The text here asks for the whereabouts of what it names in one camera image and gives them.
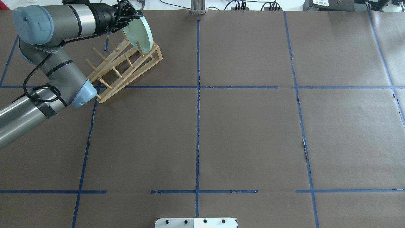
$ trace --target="wooden peg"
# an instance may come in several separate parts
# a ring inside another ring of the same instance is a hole
[[[122,78],[122,75],[117,71],[115,67],[113,67],[113,71],[118,75],[118,77]]]
[[[111,39],[110,35],[107,35],[107,39],[110,41],[110,43],[113,46],[114,50],[117,52],[118,51],[117,46],[113,42],[113,39]]]
[[[121,29],[121,33],[122,33],[122,35],[124,36],[125,41],[129,41],[128,38],[126,37],[125,33],[124,33],[124,30]]]
[[[138,46],[138,50],[139,50],[139,53],[142,55],[142,58],[145,58],[145,55],[143,54],[143,51],[141,49],[141,45],[139,44],[138,41],[136,42],[136,45]]]
[[[108,62],[108,60],[94,47],[93,50],[106,62]]]
[[[107,88],[112,89],[112,87],[111,87],[110,85],[108,85],[102,78],[99,77],[97,80],[98,80],[99,82],[101,82],[101,84],[107,86]]]
[[[86,62],[93,68],[93,70],[97,73],[98,70],[94,67],[94,65],[92,64],[92,62],[90,62],[90,60],[87,58]]]
[[[124,54],[125,59],[127,60],[128,64],[131,66],[131,68],[134,68],[134,65],[132,65],[132,62],[129,60],[128,56],[126,56],[126,54]]]

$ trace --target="white label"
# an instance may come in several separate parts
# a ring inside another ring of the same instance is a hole
[[[320,6],[329,6],[329,0],[312,0],[312,3]]]

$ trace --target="metal bracket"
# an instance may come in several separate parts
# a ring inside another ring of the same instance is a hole
[[[158,219],[155,228],[237,228],[237,218]]]
[[[191,14],[205,14],[205,0],[191,0]]]

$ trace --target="electrical cable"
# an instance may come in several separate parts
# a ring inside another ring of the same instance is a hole
[[[50,100],[43,100],[43,99],[36,99],[36,98],[33,98],[29,93],[28,93],[28,91],[27,91],[27,83],[28,83],[28,80],[30,80],[30,78],[34,75],[34,73],[42,66],[42,65],[44,65],[44,63],[46,63],[47,61],[48,61],[48,59],[51,57],[52,55],[51,54],[49,54],[44,60],[42,60],[42,62],[40,63],[40,64],[38,64],[32,71],[31,71],[31,73],[26,77],[26,79],[24,80],[24,83],[23,83],[23,90],[24,90],[24,94],[23,94],[23,96],[25,95],[25,96],[27,96],[30,100],[34,100],[34,101],[38,101],[38,102],[53,102],[53,101],[57,101],[59,98],[58,97],[60,97],[60,91],[58,90],[58,88],[56,88],[56,87],[54,87],[54,86],[52,86],[53,87],[53,89],[55,90],[54,92],[56,92],[57,94],[58,94],[58,96],[56,96],[56,98],[53,98],[53,99],[50,99]]]
[[[266,2],[266,3],[263,4],[263,6],[262,6],[262,8],[260,9],[260,11],[263,10],[264,6],[265,6],[267,3],[270,5],[269,7],[271,7],[271,2]]]
[[[171,5],[171,6],[177,6],[177,7],[184,8],[184,9],[191,9],[191,8],[188,8],[188,7],[178,6],[178,5],[170,4],[170,3],[167,3],[167,2],[163,2],[162,0],[159,0],[159,1],[162,2],[162,3],[168,4],[168,5]]]
[[[68,43],[73,43],[73,42],[76,42],[76,41],[81,41],[81,40],[86,40],[86,39],[90,39],[90,38],[94,38],[94,37],[99,37],[99,36],[102,36],[102,35],[104,35],[104,34],[110,32],[110,31],[112,31],[112,30],[117,26],[117,24],[118,24],[118,22],[119,22],[119,20],[120,20],[120,17],[121,17],[121,5],[120,5],[119,0],[117,0],[117,3],[118,3],[118,17],[117,17],[117,20],[115,21],[114,26],[112,26],[110,29],[108,29],[108,30],[106,30],[105,32],[100,33],[100,34],[96,34],[96,35],[92,35],[92,36],[88,36],[88,37],[81,37],[81,38],[77,38],[77,39],[72,39],[72,40],[69,40],[69,41],[63,41],[63,42],[61,42],[61,45],[62,45],[62,46],[65,46],[65,45],[68,44]],[[39,63],[39,64],[31,71],[31,73],[26,77],[26,79],[24,80],[24,83],[23,83],[24,95],[27,96],[30,100],[38,101],[38,102],[53,102],[53,101],[57,101],[57,100],[59,99],[59,97],[60,97],[60,90],[59,90],[58,88],[52,86],[52,85],[43,86],[43,87],[41,87],[41,88],[49,88],[50,90],[53,91],[53,93],[56,93],[58,96],[57,96],[56,98],[54,98],[54,99],[49,99],[49,100],[36,99],[36,98],[33,98],[33,97],[28,93],[28,91],[27,91],[27,83],[28,83],[28,80],[34,75],[34,73],[35,73],[42,65],[44,65],[44,64],[49,60],[49,58],[50,58],[51,56],[52,56],[52,54],[49,54],[44,60],[42,60],[42,62]]]
[[[210,9],[210,8],[214,8],[214,9],[217,9],[220,11],[220,9],[218,9],[217,7],[213,7],[213,6],[208,7],[208,9]]]
[[[259,3],[265,3],[265,1],[251,1],[251,0],[243,0],[244,2],[259,2]]]
[[[231,4],[232,2],[235,2],[235,9],[241,7],[240,2],[239,2],[238,0],[232,0],[232,1],[228,2],[228,4],[226,4],[224,10],[226,10],[226,8],[227,8],[227,7],[229,6],[229,4]]]
[[[405,12],[404,3],[403,3],[403,2],[399,2],[399,5],[400,5],[400,6],[401,6],[401,8],[402,8],[402,12]]]

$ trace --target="blue joint cap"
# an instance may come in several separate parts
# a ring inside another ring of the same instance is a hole
[[[46,44],[53,36],[53,20],[42,6],[18,7],[13,11],[13,23],[18,35],[27,44]]]
[[[80,108],[82,105],[93,99],[93,97],[95,97],[96,95],[97,90],[87,79],[87,81],[81,87],[80,91],[77,93],[76,97],[73,99],[72,105],[75,108]]]

